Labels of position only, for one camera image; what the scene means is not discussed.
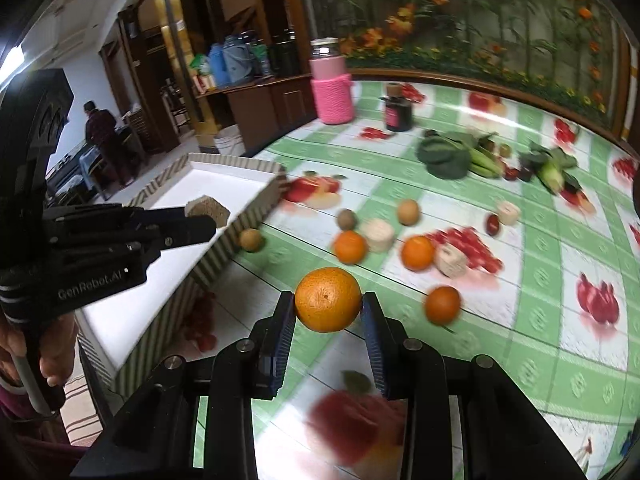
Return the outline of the person's left hand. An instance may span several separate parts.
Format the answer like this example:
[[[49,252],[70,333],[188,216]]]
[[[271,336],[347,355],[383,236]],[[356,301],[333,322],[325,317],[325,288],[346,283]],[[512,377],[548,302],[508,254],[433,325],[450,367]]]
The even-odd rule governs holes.
[[[62,386],[74,368],[77,325],[71,313],[54,320],[40,339],[40,373],[50,387]],[[1,315],[1,377],[11,386],[20,386],[21,379],[13,363],[14,356],[26,354],[23,334]]]

